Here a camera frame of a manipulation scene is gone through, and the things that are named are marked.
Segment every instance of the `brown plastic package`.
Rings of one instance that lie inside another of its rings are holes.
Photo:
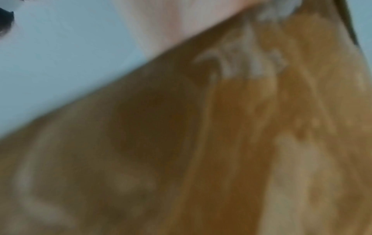
[[[369,234],[368,69],[330,0],[278,9],[4,139],[1,234]]]

